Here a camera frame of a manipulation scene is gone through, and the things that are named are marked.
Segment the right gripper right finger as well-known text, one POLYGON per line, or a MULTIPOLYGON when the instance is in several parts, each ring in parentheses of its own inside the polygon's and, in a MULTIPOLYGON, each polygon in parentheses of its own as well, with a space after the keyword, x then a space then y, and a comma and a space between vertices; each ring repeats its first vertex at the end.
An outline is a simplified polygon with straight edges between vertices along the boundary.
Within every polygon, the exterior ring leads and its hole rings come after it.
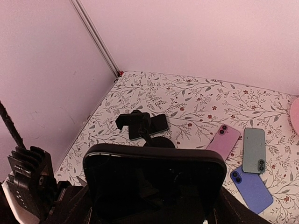
POLYGON ((214 224, 270 224, 240 203, 224 187, 214 204, 214 224))

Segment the black phone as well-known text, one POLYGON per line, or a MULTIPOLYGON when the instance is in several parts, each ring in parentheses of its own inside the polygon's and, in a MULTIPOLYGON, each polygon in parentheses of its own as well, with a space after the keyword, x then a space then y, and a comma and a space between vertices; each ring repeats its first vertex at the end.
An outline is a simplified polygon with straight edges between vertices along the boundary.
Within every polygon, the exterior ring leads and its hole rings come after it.
MULTIPOLYGON (((140 126, 138 124, 130 125, 128 127, 128 136, 130 140, 137 140, 141 138, 141 136, 138 133, 139 128, 140 126)), ((169 126, 165 114, 159 114, 157 116, 151 117, 151 124, 148 129, 149 135, 161 133, 167 131, 168 129, 169 126)))
POLYGON ((209 150, 97 144, 83 170, 105 224, 201 224, 227 174, 209 150))

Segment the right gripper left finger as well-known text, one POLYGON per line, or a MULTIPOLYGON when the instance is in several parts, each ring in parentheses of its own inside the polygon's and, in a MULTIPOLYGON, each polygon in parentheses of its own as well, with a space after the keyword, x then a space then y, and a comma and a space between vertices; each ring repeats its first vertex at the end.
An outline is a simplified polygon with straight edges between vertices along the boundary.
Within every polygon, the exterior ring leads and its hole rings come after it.
POLYGON ((68 186, 58 201, 53 224, 89 224, 92 201, 88 186, 68 186))

